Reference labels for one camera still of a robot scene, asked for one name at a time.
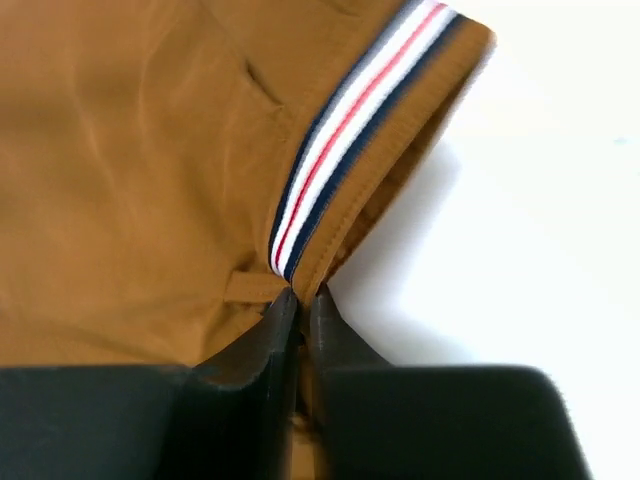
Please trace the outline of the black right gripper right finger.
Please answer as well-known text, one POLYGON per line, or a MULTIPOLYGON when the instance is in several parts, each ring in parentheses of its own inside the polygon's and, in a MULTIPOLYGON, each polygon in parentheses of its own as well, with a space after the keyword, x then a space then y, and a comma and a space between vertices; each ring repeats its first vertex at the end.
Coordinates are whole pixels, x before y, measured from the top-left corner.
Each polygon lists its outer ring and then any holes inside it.
POLYGON ((586 479, 558 390, 522 366, 395 366, 313 300, 308 348, 320 479, 586 479))

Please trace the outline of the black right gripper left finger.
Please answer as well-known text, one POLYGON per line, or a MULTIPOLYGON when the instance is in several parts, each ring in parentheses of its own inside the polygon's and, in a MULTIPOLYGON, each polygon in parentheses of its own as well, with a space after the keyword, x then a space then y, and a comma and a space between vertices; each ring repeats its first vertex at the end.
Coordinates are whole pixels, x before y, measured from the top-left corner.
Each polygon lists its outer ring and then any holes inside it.
POLYGON ((297 308, 194 366, 12 367, 1 372, 5 479, 283 479, 297 308))

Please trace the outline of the brown trousers with striped trim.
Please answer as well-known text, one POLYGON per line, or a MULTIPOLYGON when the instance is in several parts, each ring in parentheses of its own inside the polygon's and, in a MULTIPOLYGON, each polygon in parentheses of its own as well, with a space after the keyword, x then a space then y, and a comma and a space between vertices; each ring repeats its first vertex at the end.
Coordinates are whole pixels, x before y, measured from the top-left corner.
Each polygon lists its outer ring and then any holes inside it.
POLYGON ((492 47, 439 1, 5 1, 1 360, 178 362, 309 304, 492 47))

